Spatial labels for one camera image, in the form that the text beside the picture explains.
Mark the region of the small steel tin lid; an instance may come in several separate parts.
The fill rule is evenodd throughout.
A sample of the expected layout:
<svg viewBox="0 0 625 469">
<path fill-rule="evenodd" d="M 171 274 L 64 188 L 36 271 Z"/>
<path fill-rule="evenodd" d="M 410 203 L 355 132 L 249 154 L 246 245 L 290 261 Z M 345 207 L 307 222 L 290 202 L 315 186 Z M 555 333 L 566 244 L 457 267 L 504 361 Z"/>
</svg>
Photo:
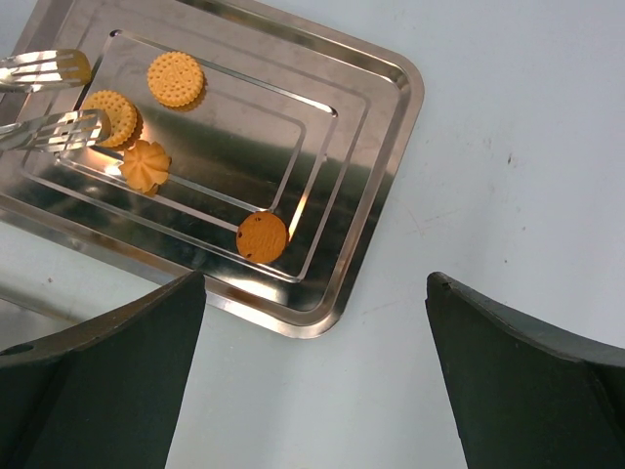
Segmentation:
<svg viewBox="0 0 625 469">
<path fill-rule="evenodd" d="M 1 349 L 36 340 L 78 324 L 43 300 L 1 290 Z"/>
</svg>

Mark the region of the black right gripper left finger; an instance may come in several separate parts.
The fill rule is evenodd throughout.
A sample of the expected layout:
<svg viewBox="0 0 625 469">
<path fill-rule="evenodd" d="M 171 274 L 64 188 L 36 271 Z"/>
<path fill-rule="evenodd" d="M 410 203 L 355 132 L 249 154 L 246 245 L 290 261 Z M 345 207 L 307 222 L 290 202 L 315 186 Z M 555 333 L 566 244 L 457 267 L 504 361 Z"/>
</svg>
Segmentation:
<svg viewBox="0 0 625 469">
<path fill-rule="evenodd" d="M 162 468 L 206 302 L 191 272 L 1 353 L 4 468 Z"/>
</svg>

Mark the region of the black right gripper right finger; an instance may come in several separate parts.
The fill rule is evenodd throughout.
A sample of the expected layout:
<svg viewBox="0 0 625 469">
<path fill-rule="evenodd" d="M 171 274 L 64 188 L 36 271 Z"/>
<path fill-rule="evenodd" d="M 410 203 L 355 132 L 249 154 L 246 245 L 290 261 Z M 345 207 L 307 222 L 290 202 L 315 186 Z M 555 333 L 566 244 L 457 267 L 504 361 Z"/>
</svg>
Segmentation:
<svg viewBox="0 0 625 469">
<path fill-rule="evenodd" d="M 468 467 L 623 467 L 623 349 L 443 273 L 426 310 Z"/>
</svg>

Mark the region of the steel tongs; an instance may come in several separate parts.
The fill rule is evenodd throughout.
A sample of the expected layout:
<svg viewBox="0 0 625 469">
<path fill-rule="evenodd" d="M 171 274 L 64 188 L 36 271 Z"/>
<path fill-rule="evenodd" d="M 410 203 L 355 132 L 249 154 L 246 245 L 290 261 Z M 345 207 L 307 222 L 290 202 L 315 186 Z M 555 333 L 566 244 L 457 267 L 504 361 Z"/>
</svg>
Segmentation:
<svg viewBox="0 0 625 469">
<path fill-rule="evenodd" d="M 87 85 L 89 60 L 79 50 L 22 53 L 1 60 L 1 91 L 33 94 Z M 63 152 L 106 140 L 111 123 L 101 109 L 73 110 L 1 127 L 1 150 Z"/>
</svg>

